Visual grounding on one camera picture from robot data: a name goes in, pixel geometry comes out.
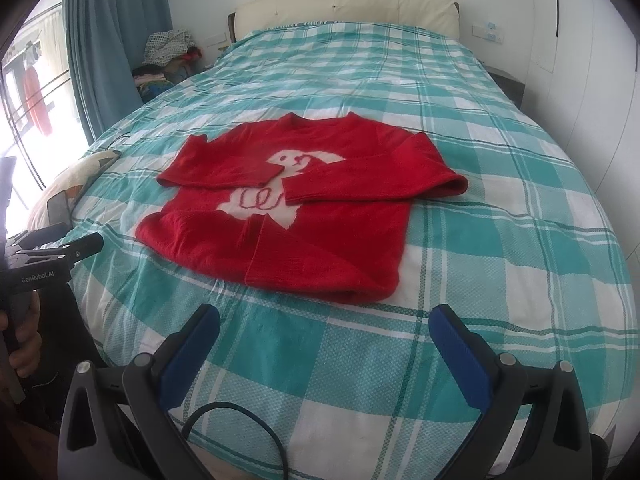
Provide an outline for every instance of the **human hand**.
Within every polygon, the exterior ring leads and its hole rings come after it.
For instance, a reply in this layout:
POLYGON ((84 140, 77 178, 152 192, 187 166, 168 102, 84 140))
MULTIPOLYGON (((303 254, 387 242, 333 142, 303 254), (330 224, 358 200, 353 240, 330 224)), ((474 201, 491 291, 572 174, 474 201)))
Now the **human hand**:
MULTIPOLYGON (((40 297, 37 292, 33 291, 27 315, 21 325, 15 329, 15 338, 20 344, 20 348, 9 356, 9 364, 16 370, 18 377, 30 376, 40 363, 42 338, 38 333, 39 320, 40 297)), ((6 330, 8 323, 6 314, 0 311, 0 331, 6 330)), ((2 375, 0 375, 0 384, 2 384, 2 375)))

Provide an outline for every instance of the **light switch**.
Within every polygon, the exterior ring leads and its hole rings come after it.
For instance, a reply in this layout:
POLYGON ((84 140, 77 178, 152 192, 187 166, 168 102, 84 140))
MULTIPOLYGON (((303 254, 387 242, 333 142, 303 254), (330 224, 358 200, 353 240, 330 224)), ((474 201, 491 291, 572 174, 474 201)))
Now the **light switch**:
POLYGON ((504 31, 501 27, 497 27, 495 23, 474 23, 471 34, 476 38, 500 43, 504 41, 504 31))

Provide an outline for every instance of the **sweater sleeve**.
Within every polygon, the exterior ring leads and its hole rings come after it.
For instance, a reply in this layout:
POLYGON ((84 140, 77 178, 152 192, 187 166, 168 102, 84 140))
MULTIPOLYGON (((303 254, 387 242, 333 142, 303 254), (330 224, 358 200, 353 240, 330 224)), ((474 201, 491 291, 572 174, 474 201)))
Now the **sweater sleeve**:
POLYGON ((464 193, 466 178, 449 169, 424 133, 389 153, 318 165, 282 180, 287 204, 435 198, 464 193))
POLYGON ((237 155, 238 143, 226 140, 220 137, 207 142, 204 135, 190 136, 171 165, 158 175, 158 183, 206 189, 261 187, 283 170, 258 156, 237 155))

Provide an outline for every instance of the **bed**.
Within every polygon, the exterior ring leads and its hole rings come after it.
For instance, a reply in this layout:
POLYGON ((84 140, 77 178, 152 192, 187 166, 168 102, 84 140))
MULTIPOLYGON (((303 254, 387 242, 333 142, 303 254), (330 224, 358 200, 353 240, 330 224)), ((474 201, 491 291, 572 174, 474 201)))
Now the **bed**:
MULTIPOLYGON (((533 366, 570 361, 591 431, 610 434, 634 380, 634 301, 609 221, 569 158, 450 36, 406 23, 275 25, 249 32, 211 70, 90 148, 122 152, 74 210, 67 237, 104 237, 72 284, 105 359, 122 365, 153 352, 201 303, 213 304, 220 337, 170 413, 178 426, 206 402, 236 402, 275 430, 294 478, 428 479, 478 417, 428 335, 430 309, 449 303, 496 351, 533 366), (469 181, 462 196, 415 201, 400 284, 386 300, 331 304, 223 282, 134 238, 174 195, 155 177, 187 136, 211 139, 288 112, 351 111, 427 132, 469 181)), ((228 478, 282 475, 269 436, 239 413, 203 416, 191 441, 205 462, 238 468, 225 469, 228 478)))

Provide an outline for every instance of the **red sweater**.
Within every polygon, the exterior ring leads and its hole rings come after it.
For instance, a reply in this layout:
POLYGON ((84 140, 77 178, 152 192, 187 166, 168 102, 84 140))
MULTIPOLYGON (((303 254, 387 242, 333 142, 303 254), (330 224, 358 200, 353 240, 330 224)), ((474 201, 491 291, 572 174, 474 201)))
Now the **red sweater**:
POLYGON ((191 136, 158 176, 180 186, 136 237, 189 269, 341 303, 389 297, 412 199, 465 192, 424 133, 346 117, 191 136))

